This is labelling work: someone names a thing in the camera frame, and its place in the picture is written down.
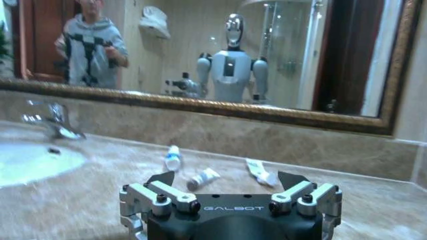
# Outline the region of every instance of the gold mirror frame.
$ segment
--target gold mirror frame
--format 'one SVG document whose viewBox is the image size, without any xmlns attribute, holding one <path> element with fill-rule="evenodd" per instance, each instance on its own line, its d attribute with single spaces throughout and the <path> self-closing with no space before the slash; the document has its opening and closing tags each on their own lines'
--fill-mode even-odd
<svg viewBox="0 0 427 240">
<path fill-rule="evenodd" d="M 404 2 L 378 118 L 198 100 L 135 91 L 75 87 L 21 79 L 0 79 L 0 90 L 391 136 L 394 134 L 401 93 L 410 63 L 422 3 L 424 0 L 405 0 Z"/>
</svg>

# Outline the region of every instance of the marble countertop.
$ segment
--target marble countertop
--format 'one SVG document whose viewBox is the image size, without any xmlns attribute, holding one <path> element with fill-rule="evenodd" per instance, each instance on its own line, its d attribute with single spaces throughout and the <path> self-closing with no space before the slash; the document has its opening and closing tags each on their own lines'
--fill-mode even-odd
<svg viewBox="0 0 427 240">
<path fill-rule="evenodd" d="M 41 142 L 39 128 L 0 121 L 0 141 Z M 87 163 L 61 176 L 0 189 L 2 240 L 126 240 L 121 225 L 119 190 L 165 172 L 169 148 L 147 143 L 89 135 L 86 141 L 61 140 L 59 146 L 81 151 Z M 174 187 L 187 192 L 186 181 L 207 167 L 222 178 L 197 193 L 271 194 L 282 187 L 257 183 L 239 157 L 182 149 L 183 170 Z M 335 240 L 426 240 L 427 192 L 413 183 L 265 163 L 269 171 L 305 175 L 343 191 L 342 224 Z"/>
</svg>

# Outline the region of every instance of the gray hoodie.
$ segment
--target gray hoodie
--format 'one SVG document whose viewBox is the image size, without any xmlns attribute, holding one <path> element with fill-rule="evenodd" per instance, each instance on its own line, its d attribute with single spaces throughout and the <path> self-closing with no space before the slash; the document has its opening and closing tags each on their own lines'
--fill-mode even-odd
<svg viewBox="0 0 427 240">
<path fill-rule="evenodd" d="M 121 32 L 109 18 L 102 18 L 95 24 L 90 25 L 83 21 L 83 15 L 78 14 L 66 26 L 65 32 L 75 35 L 82 34 L 87 37 L 102 38 L 106 42 L 111 41 L 113 46 L 119 52 L 129 56 L 129 50 L 122 39 Z M 61 55 L 66 58 L 66 40 L 63 34 L 55 42 L 55 46 Z M 70 84 L 74 86 L 86 86 L 83 77 L 87 75 L 89 60 L 86 58 L 86 50 L 83 43 L 71 40 L 71 58 L 70 58 Z M 94 52 L 91 63 L 91 75 L 98 78 L 98 88 L 118 88 L 118 67 L 110 68 L 110 60 L 105 47 L 98 45 Z"/>
</svg>

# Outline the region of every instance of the white towel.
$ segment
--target white towel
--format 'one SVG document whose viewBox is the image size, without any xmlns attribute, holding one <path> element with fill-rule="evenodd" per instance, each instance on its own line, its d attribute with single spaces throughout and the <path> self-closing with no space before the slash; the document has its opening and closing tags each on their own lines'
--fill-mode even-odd
<svg viewBox="0 0 427 240">
<path fill-rule="evenodd" d="M 170 39 L 171 34 L 169 31 L 167 20 L 169 16 L 158 7 L 147 6 L 143 9 L 143 17 L 141 18 L 139 27 L 159 38 Z"/>
</svg>

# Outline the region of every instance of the logo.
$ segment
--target logo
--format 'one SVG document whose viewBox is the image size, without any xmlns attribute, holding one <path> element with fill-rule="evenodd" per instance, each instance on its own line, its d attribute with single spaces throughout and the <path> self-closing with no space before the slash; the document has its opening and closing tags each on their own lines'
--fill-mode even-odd
<svg viewBox="0 0 427 240">
<path fill-rule="evenodd" d="M 263 206 L 235 206 L 235 207 L 222 207 L 222 206 L 206 206 L 205 211 L 261 211 Z"/>
</svg>

